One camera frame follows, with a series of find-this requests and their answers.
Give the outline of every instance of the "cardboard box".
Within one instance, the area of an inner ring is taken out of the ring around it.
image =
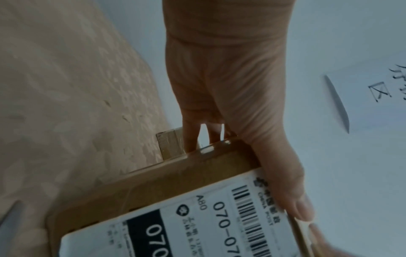
[[[52,255],[58,255],[61,238],[68,233],[258,167],[259,162],[251,148],[234,139],[135,171],[59,208],[48,217]],[[290,218],[290,225],[302,256],[310,256],[301,230],[293,218]]]

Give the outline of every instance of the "human hand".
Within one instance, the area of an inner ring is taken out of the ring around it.
[[[312,241],[312,251],[315,257],[356,257],[355,255],[332,247],[318,229],[317,225],[310,224],[309,230]]]
[[[164,0],[166,67],[183,117],[184,148],[200,125],[210,143],[237,134],[256,153],[277,203],[313,219],[304,171],[283,127],[292,0]]]

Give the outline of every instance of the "barcode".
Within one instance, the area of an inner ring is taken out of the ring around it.
[[[231,192],[253,257],[272,257],[248,187],[244,185]]]

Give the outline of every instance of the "package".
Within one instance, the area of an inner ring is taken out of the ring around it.
[[[136,171],[47,220],[60,257],[308,257],[252,150],[225,141]]]

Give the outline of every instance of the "white paper card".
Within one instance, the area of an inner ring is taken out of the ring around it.
[[[65,235],[60,257],[301,257],[261,170]]]
[[[331,72],[327,77],[345,109],[342,116],[348,132],[406,121],[406,52]]]

